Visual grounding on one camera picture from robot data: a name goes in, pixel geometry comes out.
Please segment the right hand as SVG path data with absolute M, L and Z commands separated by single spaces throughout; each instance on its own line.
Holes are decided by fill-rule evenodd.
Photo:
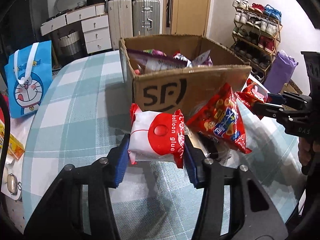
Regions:
M 310 153 L 311 145 L 308 141 L 304 138 L 299 138 L 298 143 L 298 158 L 300 163 L 303 166 L 308 165 L 309 161 L 311 160 L 311 153 Z

